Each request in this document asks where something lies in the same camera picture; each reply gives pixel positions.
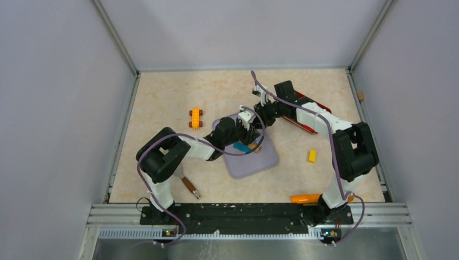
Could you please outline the blue dough piece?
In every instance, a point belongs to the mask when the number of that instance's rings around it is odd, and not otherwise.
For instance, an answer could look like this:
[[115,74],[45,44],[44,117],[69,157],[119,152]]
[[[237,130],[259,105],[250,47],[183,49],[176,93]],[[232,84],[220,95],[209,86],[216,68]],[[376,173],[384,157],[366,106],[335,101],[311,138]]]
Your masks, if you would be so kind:
[[242,144],[241,142],[234,143],[233,148],[243,153],[248,153],[251,150],[248,146]]

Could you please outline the wooden rolling pin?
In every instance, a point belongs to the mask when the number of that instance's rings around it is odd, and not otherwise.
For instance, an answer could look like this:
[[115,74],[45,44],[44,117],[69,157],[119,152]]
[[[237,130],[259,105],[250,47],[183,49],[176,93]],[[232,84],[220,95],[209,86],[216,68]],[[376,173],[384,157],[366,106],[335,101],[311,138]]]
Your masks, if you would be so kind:
[[254,153],[258,153],[261,150],[261,145],[255,142],[247,145],[247,147],[250,149],[250,151],[253,151]]

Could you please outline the lavender plastic tray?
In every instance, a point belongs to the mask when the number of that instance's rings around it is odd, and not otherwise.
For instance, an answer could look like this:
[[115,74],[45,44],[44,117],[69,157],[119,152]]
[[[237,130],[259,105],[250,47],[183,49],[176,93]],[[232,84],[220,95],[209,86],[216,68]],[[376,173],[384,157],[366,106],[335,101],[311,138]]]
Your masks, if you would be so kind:
[[[232,114],[226,117],[238,119],[237,114]],[[212,130],[219,120],[212,123]],[[234,179],[242,179],[248,176],[260,173],[277,166],[279,156],[277,150],[274,148],[273,143],[269,139],[266,132],[261,128],[256,128],[261,134],[254,142],[261,145],[261,150],[258,153],[249,151],[243,153],[229,145],[223,149],[223,152],[218,152],[218,155],[223,156],[229,174]]]

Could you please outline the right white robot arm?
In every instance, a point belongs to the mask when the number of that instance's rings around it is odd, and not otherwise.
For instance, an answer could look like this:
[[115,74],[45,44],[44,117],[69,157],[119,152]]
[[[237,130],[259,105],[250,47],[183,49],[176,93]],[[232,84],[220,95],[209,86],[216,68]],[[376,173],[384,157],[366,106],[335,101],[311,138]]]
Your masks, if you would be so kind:
[[294,90],[291,81],[274,88],[272,94],[255,80],[252,93],[260,101],[254,110],[260,117],[253,124],[268,127],[277,118],[289,118],[328,139],[336,176],[319,197],[317,215],[322,222],[332,223],[356,184],[379,163],[371,129],[364,122],[351,123],[334,116],[322,104]]

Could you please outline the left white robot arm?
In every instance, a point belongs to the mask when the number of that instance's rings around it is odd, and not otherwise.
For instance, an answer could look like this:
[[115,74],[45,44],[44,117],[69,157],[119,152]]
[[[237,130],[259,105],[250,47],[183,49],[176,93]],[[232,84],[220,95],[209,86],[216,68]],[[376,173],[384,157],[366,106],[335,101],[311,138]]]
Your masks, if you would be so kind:
[[214,130],[203,138],[177,133],[170,127],[159,131],[136,155],[138,174],[146,184],[154,206],[153,217],[161,224],[173,219],[170,178],[184,158],[215,161],[223,154],[230,154],[225,151],[227,146],[237,142],[249,145],[256,138],[262,140],[265,127],[260,117],[251,115],[245,120],[239,114],[236,119],[221,118]]

